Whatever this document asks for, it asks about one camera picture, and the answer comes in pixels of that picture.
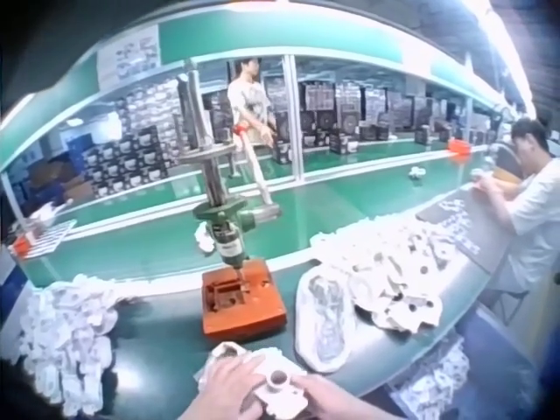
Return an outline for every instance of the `person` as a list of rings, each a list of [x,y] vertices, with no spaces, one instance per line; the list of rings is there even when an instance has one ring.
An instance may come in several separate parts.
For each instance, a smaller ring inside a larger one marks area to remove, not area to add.
[[[206,386],[178,420],[256,420],[263,406],[256,399],[242,412],[251,391],[265,378],[254,371],[263,357],[245,362],[242,356],[217,360],[210,369]],[[376,408],[349,394],[317,374],[296,376],[292,383],[303,389],[311,413],[325,420],[389,420],[400,417]]]
[[[260,60],[239,59],[235,62],[237,77],[227,88],[234,125],[248,125],[248,138],[254,146],[272,146],[276,119],[261,83],[257,81]]]
[[[475,180],[499,223],[515,234],[489,290],[519,295],[544,279],[560,255],[560,160],[550,155],[546,129],[536,120],[515,122],[511,139],[525,179],[517,185],[479,173]],[[499,295],[493,296],[495,302]]]

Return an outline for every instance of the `sign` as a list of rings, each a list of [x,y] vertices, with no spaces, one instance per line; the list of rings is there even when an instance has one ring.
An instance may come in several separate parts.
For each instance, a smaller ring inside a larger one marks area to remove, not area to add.
[[[99,90],[114,88],[132,76],[160,66],[158,26],[135,31],[97,52]]]

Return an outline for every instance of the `clear plastic bag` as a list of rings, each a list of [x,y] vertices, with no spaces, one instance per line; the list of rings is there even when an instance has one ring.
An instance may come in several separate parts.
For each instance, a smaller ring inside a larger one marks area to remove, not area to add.
[[[341,368],[354,346],[356,315],[344,274],[325,265],[299,280],[296,351],[316,372]]]

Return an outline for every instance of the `metal pole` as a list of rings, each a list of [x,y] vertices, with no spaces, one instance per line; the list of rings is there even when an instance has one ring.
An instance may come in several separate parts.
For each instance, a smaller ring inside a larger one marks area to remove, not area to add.
[[[286,94],[288,95],[288,125],[291,146],[291,170],[297,181],[305,175],[303,134],[299,118],[299,89],[296,58],[294,55],[284,55],[282,58],[283,77]]]
[[[465,67],[469,73],[473,73],[473,58],[471,54],[467,51],[465,53]],[[466,118],[465,118],[465,138],[467,142],[471,142],[471,128],[473,125],[473,98],[467,96],[466,102]]]
[[[31,244],[35,243],[35,236],[33,235],[32,230],[27,223],[27,219],[25,218],[24,214],[19,207],[18,200],[16,199],[16,194],[14,194],[14,190],[11,187],[10,178],[8,177],[7,172],[2,172],[0,174],[0,178],[2,179],[2,187],[4,192],[6,193],[6,198],[8,199],[8,203],[10,203],[11,211],[16,216],[17,223],[19,226],[24,230],[25,236],[29,240]]]

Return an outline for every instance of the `fluorescent light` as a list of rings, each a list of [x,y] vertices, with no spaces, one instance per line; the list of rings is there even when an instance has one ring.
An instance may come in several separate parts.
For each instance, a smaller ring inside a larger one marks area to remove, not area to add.
[[[28,94],[27,96],[24,97],[24,99],[18,102],[10,111],[8,111],[6,117],[2,118],[2,122],[0,123],[0,130],[3,130],[4,127],[8,125],[11,120],[14,119],[14,116],[16,116],[19,113],[19,111],[21,111],[25,107],[25,105],[29,103],[31,99],[33,99],[33,96],[35,96],[35,94]]]
[[[68,124],[70,127],[78,127],[83,123],[84,120],[82,120],[81,118],[70,118],[69,120],[66,120],[66,124]]]

